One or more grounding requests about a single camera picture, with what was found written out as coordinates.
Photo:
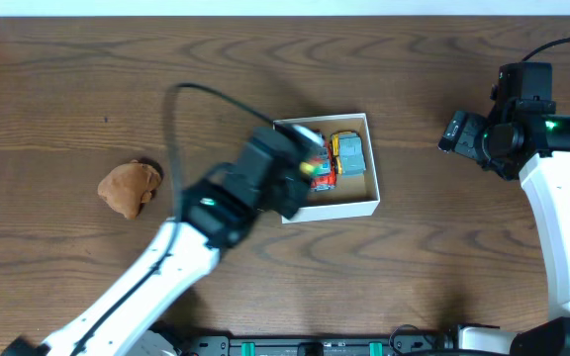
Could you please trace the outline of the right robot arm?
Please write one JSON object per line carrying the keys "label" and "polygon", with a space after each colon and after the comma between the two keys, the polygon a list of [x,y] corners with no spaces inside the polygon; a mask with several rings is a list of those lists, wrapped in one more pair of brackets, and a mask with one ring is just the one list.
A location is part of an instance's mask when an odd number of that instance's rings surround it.
{"label": "right robot arm", "polygon": [[570,355],[570,116],[552,99],[552,67],[520,61],[499,69],[487,116],[457,111],[438,147],[517,180],[538,231],[548,288],[548,320],[528,331],[459,327],[458,355]]}

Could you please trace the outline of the red toy fire truck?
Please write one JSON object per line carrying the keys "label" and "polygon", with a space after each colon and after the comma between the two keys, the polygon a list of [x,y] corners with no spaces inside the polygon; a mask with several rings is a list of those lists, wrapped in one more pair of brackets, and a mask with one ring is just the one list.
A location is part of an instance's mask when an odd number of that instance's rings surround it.
{"label": "red toy fire truck", "polygon": [[314,192],[333,190],[336,184],[336,175],[333,167],[332,150],[320,131],[315,131],[315,134],[323,141],[324,145],[312,160],[315,171],[311,190]]}

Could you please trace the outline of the yellow grey toy dump truck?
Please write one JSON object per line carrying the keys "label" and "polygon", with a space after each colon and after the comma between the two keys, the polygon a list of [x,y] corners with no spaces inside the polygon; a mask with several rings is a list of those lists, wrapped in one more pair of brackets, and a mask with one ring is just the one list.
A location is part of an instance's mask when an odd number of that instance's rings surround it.
{"label": "yellow grey toy dump truck", "polygon": [[358,133],[343,131],[331,135],[331,149],[338,175],[357,176],[366,170],[362,140]]}

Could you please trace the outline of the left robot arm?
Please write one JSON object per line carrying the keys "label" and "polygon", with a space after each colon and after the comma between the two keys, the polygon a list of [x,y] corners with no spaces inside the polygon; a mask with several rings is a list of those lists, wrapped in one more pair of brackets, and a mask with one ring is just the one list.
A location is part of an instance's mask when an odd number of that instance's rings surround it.
{"label": "left robot arm", "polygon": [[87,311],[35,345],[18,337],[6,355],[125,355],[170,305],[210,274],[257,217],[286,219],[305,204],[323,140],[299,125],[258,128],[234,163],[215,165],[177,196],[137,261]]}

